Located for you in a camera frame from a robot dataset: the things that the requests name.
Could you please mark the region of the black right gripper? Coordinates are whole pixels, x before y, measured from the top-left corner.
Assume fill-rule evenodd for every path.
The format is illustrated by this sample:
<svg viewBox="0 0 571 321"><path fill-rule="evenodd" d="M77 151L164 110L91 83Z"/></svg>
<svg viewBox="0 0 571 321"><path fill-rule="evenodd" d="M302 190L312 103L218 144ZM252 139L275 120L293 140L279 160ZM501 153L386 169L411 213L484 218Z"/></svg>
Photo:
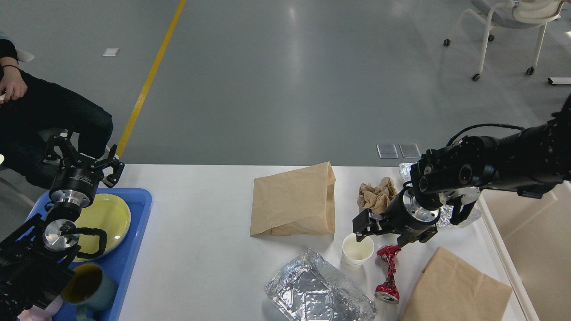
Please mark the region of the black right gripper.
<svg viewBox="0 0 571 321"><path fill-rule="evenodd" d="M418 203L412 187L406 187L391 201L387 210L375 214L372 209L363 209L352 219L355 240L362 242L366 236L397 234L397 246L426 243L437 234L436 222L440 214L431 214Z"/></svg>

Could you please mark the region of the person's left hand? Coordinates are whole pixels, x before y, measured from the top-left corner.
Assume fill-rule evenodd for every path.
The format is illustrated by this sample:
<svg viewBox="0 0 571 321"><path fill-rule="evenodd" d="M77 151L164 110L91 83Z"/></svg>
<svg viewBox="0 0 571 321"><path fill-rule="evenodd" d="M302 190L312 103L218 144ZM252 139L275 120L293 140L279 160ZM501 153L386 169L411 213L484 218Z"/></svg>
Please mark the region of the person's left hand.
<svg viewBox="0 0 571 321"><path fill-rule="evenodd" d="M0 82L1 104L22 98L27 93L27 85L18 67L6 65L2 68L4 75Z"/></svg>

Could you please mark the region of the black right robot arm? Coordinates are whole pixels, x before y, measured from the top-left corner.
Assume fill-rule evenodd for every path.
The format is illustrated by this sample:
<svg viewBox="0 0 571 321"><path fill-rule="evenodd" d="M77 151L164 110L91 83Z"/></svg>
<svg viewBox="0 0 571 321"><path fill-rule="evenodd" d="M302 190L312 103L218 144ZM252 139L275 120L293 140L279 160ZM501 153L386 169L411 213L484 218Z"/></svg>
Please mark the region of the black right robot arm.
<svg viewBox="0 0 571 321"><path fill-rule="evenodd" d="M410 180L381 214L363 210L352 221L356 241L396 234L397 245L426 243L437 233L441 207L452 206L451 224L471 213L484 189L540 199L570 180L570 100L546 124L505 138L451 138L428 149L410 167Z"/></svg>

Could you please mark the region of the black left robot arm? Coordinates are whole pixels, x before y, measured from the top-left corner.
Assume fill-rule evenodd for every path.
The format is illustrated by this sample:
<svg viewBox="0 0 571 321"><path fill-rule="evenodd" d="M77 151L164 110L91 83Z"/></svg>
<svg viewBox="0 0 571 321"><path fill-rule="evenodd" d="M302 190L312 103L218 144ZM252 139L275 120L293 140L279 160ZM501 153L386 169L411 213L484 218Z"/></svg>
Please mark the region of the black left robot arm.
<svg viewBox="0 0 571 321"><path fill-rule="evenodd" d="M52 206L43 217L35 214L1 242L1 319L15 321L33 306L47 308L74 276L75 258L96 259L108 242L100 228L78 227L83 209L94 202L98 185L118 183L124 163L115 144L104 159L80 154L70 142L72 131L51 136L42 164L58 166L49 189Z"/></svg>

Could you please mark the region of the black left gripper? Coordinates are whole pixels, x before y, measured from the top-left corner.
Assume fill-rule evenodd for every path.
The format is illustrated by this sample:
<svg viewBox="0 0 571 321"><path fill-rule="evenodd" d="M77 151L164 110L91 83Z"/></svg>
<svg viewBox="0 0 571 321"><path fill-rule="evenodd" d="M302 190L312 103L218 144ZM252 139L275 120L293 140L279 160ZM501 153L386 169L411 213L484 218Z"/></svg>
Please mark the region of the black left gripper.
<svg viewBox="0 0 571 321"><path fill-rule="evenodd" d="M118 145L108 148L106 158L95 162L94 171L78 168L80 155L71 142L73 131L63 131L47 137L41 164L61 167L49 190L53 203L68 202L84 209L94 202L100 181L108 188L120 181L125 163L116 153Z"/></svg>

